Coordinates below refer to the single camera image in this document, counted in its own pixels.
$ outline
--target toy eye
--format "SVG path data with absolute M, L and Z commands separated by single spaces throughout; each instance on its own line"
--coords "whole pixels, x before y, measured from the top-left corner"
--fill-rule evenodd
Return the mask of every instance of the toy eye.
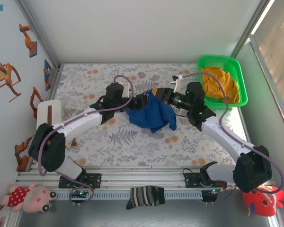
M 49 210 L 49 205 L 46 204 L 42 207 L 42 212 L 47 212 Z
M 268 206 L 268 202 L 266 200 L 264 200 L 262 203 L 263 203 L 264 206 L 266 206 L 266 207 Z
M 49 194 L 49 196 L 50 196 L 51 198 L 55 198 L 55 197 L 57 196 L 57 193 L 51 192 L 51 193 Z

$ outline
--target blue towel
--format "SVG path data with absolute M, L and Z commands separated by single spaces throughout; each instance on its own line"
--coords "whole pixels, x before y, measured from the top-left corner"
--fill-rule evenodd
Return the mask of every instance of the blue towel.
M 148 104 L 139 110 L 126 110 L 129 122 L 141 128 L 150 129 L 155 133 L 169 123 L 172 130 L 176 130 L 176 115 L 170 105 L 164 105 L 157 99 L 151 90 L 146 92 L 149 95 Z

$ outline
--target yellow towel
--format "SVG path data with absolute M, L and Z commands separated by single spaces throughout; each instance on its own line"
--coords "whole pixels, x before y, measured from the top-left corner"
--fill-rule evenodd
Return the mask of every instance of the yellow towel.
M 208 72 L 218 79 L 225 91 L 229 103 L 239 103 L 238 85 L 230 76 L 229 72 L 224 72 L 219 67 L 206 67 L 205 69 L 201 68 L 201 71 Z M 205 96 L 214 99 L 222 99 L 222 102 L 225 103 L 223 93 L 217 82 L 212 77 L 202 74 L 202 85 Z

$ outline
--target green plastic basket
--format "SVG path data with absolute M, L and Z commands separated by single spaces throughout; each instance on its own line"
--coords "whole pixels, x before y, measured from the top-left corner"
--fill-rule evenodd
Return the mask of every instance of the green plastic basket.
M 201 71 L 201 68 L 205 67 L 220 67 L 225 72 L 229 72 L 231 77 L 234 78 L 238 85 L 239 89 L 239 103 L 238 104 L 229 104 L 230 108 L 233 107 L 241 107 L 246 105 L 248 101 L 247 92 L 245 88 L 244 78 L 241 70 L 240 63 L 230 57 L 223 57 L 223 56 L 210 56 L 206 55 L 198 60 L 198 69 Z M 200 74 L 199 80 L 202 83 L 202 75 Z M 205 104 L 209 108 L 215 109 L 226 109 L 226 104 L 222 103 L 222 100 L 216 100 L 213 98 L 205 97 Z

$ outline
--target sock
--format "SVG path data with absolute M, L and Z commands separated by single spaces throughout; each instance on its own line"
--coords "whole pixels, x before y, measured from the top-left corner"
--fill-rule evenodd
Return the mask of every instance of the sock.
M 131 188 L 131 195 L 126 209 L 130 210 L 138 206 L 159 206 L 164 203 L 164 188 L 157 186 Z

